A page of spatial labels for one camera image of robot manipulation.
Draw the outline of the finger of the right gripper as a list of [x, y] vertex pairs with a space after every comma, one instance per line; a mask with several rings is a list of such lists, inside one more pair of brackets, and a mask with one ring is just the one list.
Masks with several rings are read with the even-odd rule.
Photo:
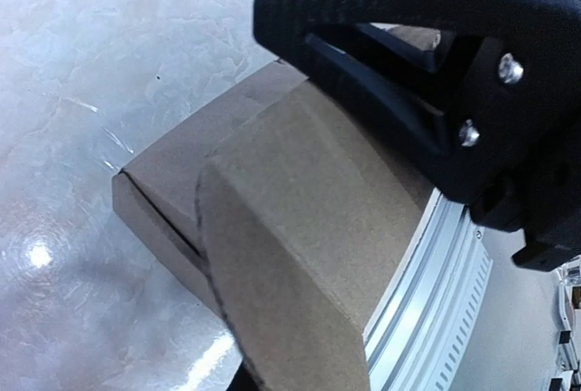
[[580, 0], [255, 0], [253, 34], [465, 204], [580, 112]]

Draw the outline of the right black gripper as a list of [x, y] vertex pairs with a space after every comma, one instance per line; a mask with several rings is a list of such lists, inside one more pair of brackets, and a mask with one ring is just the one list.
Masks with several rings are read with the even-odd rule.
[[469, 207], [472, 220], [504, 232], [522, 230], [512, 255], [522, 269], [551, 271], [580, 254], [580, 170], [549, 168], [500, 176]]

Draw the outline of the brown cardboard box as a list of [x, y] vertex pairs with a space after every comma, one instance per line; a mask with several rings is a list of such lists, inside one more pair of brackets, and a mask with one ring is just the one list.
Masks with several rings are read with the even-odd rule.
[[113, 209], [232, 332], [234, 390], [367, 390], [433, 187], [282, 60], [127, 163]]

